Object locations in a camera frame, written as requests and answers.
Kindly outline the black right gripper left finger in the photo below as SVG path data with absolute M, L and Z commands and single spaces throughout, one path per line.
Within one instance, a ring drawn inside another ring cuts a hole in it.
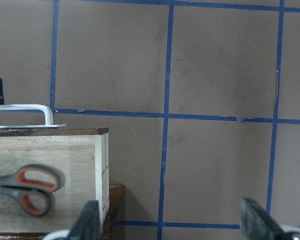
M 67 235 L 68 240 L 98 240 L 101 235 L 99 202 L 88 201 Z

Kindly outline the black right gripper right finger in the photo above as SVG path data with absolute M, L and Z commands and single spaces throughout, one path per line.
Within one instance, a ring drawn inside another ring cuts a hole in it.
M 246 240 L 281 240 L 285 234 L 262 206 L 250 197 L 241 200 L 240 229 Z

